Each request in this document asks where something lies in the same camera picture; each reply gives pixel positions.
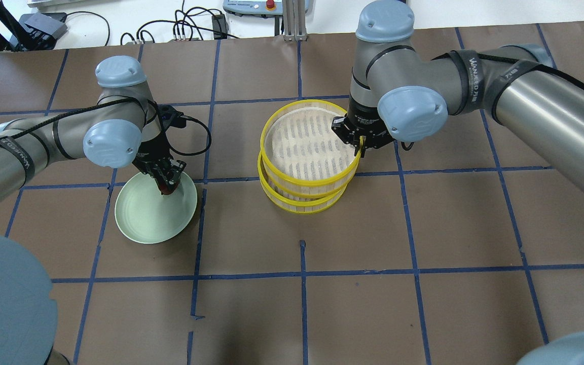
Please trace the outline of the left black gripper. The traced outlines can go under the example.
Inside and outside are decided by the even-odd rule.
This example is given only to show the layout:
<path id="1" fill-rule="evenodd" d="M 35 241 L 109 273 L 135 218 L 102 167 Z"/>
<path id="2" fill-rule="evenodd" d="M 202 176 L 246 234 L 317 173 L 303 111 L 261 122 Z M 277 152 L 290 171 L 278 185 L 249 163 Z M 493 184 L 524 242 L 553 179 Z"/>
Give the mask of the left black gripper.
<path id="1" fill-rule="evenodd" d="M 172 157 L 170 145 L 165 133 L 139 144 L 133 166 L 143 174 L 150 175 L 162 194 L 169 195 L 169 186 L 180 184 L 181 173 L 185 164 Z"/>

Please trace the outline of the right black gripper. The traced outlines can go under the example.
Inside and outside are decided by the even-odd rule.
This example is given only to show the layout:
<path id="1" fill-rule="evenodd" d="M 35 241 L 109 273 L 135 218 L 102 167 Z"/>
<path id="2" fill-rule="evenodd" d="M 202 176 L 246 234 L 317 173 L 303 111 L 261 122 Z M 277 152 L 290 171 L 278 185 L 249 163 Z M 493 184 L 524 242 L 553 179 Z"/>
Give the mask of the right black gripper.
<path id="1" fill-rule="evenodd" d="M 360 159 L 364 159 L 366 150 L 379 149 L 394 141 L 378 108 L 354 99 L 348 101 L 345 115 L 333 118 L 332 131 L 344 144 L 353 145 L 359 151 Z"/>

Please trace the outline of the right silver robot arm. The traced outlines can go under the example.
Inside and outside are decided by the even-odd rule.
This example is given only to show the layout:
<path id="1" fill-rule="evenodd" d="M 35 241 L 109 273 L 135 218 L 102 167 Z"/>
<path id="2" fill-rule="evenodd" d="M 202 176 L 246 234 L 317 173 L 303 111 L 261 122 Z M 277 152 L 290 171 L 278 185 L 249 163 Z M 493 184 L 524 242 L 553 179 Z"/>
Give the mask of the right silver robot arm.
<path id="1" fill-rule="evenodd" d="M 536 44 L 422 61 L 413 32 L 406 3 L 376 1 L 361 11 L 348 110 L 332 123 L 343 143 L 364 154 L 416 142 L 449 116 L 485 110 L 584 192 L 584 83 L 554 69 Z"/>

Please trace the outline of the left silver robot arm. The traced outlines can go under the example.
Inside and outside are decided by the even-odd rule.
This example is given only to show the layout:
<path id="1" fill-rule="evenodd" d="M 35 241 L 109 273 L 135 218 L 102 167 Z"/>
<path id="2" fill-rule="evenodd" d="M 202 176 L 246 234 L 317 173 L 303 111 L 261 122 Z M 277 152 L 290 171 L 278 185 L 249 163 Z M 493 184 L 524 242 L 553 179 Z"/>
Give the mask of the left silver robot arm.
<path id="1" fill-rule="evenodd" d="M 197 191 L 174 160 L 165 132 L 181 114 L 157 105 L 139 61 L 111 56 L 95 76 L 95 106 L 54 117 L 0 124 L 0 202 L 47 166 L 88 159 L 108 168 L 130 164 L 139 174 L 121 190 L 115 218 L 138 243 L 160 243 L 192 219 Z M 0 235 L 0 364 L 68 364 L 54 349 L 58 308 L 52 282 L 31 252 Z"/>

